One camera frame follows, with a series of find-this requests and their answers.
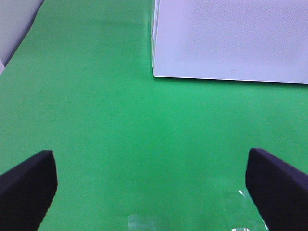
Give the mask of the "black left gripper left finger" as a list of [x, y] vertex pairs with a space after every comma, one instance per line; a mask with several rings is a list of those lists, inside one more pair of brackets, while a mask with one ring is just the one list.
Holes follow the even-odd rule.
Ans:
[[0, 176], [0, 229], [36, 231], [58, 187], [51, 150], [43, 150]]

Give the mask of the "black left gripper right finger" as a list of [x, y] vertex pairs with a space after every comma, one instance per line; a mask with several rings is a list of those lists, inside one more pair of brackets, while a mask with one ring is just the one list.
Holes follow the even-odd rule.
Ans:
[[245, 183], [270, 231], [308, 229], [307, 174], [261, 148], [252, 148]]

